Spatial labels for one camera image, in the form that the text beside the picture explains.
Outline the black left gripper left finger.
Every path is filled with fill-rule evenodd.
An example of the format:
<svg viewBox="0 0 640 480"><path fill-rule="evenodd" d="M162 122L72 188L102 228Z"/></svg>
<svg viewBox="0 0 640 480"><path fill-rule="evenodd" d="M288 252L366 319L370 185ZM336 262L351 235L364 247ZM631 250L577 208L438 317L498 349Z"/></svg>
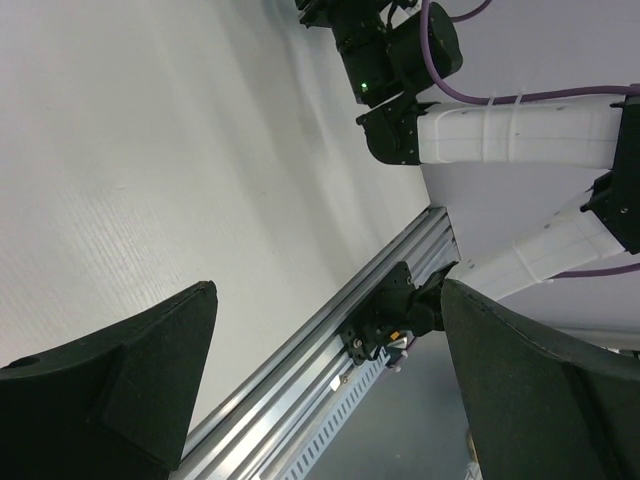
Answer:
<svg viewBox="0 0 640 480"><path fill-rule="evenodd" d="M167 479L182 458L218 308L198 282L1 369L4 479Z"/></svg>

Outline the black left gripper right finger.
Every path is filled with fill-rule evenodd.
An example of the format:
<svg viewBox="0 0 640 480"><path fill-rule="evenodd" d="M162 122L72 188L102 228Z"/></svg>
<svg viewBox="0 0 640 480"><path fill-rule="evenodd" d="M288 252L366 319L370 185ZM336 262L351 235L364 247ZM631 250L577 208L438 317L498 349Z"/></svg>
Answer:
<svg viewBox="0 0 640 480"><path fill-rule="evenodd" d="M442 312L486 479L636 479L639 361L453 280Z"/></svg>

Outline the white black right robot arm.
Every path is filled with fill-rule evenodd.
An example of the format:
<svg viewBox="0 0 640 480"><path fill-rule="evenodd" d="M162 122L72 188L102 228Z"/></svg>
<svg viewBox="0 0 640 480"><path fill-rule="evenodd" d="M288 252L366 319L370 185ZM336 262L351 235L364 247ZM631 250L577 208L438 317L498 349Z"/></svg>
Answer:
<svg viewBox="0 0 640 480"><path fill-rule="evenodd" d="M639 251L639 88L592 86L510 96L448 91L462 55L457 20L431 1L300 1L306 27L333 34L371 154L387 165L553 163L596 169L593 186L507 246L435 273L499 300L550 279L587 278L589 263Z"/></svg>

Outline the aluminium rail frame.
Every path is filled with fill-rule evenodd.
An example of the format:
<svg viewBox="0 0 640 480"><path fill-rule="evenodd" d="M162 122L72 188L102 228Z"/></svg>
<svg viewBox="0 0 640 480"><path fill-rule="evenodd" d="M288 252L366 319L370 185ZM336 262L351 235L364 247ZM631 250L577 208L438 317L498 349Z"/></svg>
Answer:
<svg viewBox="0 0 640 480"><path fill-rule="evenodd" d="M275 479L338 376L357 365L338 329L390 272L412 281L456 259L445 208L429 207L384 247L189 435L175 479Z"/></svg>

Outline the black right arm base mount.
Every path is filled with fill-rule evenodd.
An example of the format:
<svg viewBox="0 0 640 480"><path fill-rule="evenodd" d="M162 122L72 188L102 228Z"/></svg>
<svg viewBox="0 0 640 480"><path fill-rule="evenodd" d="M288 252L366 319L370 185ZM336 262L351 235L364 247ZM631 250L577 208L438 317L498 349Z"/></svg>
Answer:
<svg viewBox="0 0 640 480"><path fill-rule="evenodd" d="M341 324L338 333L356 365L374 361L382 349L410 332L422 337L442 331L441 292L450 262L417 287L408 264L398 262Z"/></svg>

